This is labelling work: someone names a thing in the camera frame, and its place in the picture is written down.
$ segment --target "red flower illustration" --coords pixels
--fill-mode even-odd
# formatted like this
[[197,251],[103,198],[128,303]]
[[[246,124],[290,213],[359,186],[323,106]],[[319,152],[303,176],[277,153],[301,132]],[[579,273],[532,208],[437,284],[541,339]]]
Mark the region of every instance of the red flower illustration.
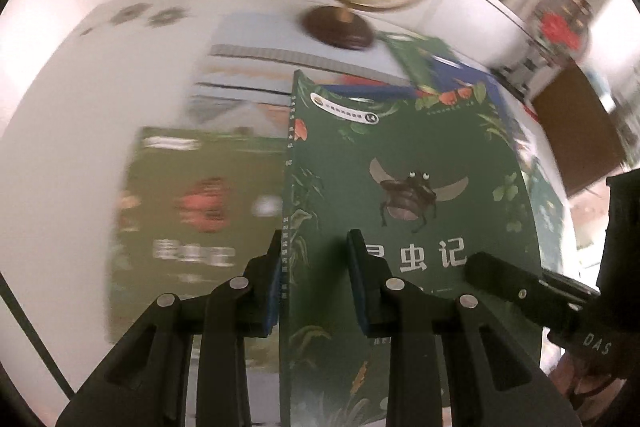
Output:
[[572,50],[580,48],[580,37],[571,31],[562,16],[547,12],[542,17],[542,33],[553,44],[566,44]]
[[294,131],[294,140],[301,139],[306,141],[306,125],[303,120],[296,118],[296,126]]
[[217,232],[228,226],[226,199],[228,188],[222,178],[209,178],[197,183],[177,206],[182,223],[191,225],[199,232]]
[[461,87],[460,89],[458,89],[458,96],[460,98],[464,98],[465,100],[471,98],[471,95],[473,93],[474,90],[471,87]]
[[457,97],[456,97],[456,92],[455,91],[449,91],[449,92],[443,92],[438,99],[444,104],[444,105],[456,105],[457,102]]

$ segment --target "globe stand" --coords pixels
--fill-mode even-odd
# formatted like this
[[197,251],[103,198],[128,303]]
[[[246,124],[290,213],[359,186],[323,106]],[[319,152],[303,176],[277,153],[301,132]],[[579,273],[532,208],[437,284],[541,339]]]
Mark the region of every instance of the globe stand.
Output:
[[305,12],[300,22],[313,38],[335,48],[364,50],[375,38],[366,20],[342,6],[318,6]]

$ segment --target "metal screw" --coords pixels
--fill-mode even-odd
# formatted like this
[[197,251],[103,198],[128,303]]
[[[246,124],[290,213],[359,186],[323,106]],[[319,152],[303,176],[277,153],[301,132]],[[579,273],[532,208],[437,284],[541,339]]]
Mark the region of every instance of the metal screw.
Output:
[[229,281],[229,286],[234,290],[242,290],[249,286],[249,279],[246,277],[234,277]]
[[398,279],[397,277],[391,277],[391,279],[386,280],[385,286],[390,290],[398,291],[404,288],[404,281],[402,279]]
[[473,295],[467,293],[460,297],[460,304],[462,304],[465,308],[473,309],[478,306],[478,299],[476,299]]
[[161,308],[167,308],[175,302],[175,296],[172,293],[163,293],[156,299],[156,304]]

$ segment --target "desk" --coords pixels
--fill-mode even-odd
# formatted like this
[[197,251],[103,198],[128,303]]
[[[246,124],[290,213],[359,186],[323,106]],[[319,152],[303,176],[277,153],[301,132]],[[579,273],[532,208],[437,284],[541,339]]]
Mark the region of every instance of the desk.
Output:
[[[110,22],[136,3],[152,5],[149,14],[183,7],[187,16],[160,27],[149,26],[146,16]],[[0,270],[73,389],[111,347],[106,264],[118,192],[138,129],[179,122],[196,64],[223,16],[250,10],[293,18],[311,5],[301,0],[110,2],[65,39],[26,93],[0,140]],[[402,31],[371,22],[379,30]],[[399,70],[376,48],[332,52],[347,62],[355,56],[350,54],[358,60],[369,54],[376,67]],[[28,404],[53,425],[66,398],[4,305],[0,360]]]

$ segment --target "insect illustration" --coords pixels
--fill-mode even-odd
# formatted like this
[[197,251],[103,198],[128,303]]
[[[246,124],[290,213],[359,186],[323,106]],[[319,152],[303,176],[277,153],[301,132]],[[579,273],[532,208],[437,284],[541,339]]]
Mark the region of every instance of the insect illustration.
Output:
[[369,164],[371,177],[385,190],[385,201],[380,203],[382,226],[386,227],[385,210],[389,216],[404,221],[422,218],[420,226],[412,230],[416,233],[427,224],[426,211],[433,207],[433,218],[436,217],[436,202],[450,201],[457,198],[469,183],[466,176],[451,185],[431,188],[430,177],[426,172],[413,171],[402,182],[385,172],[377,159]]

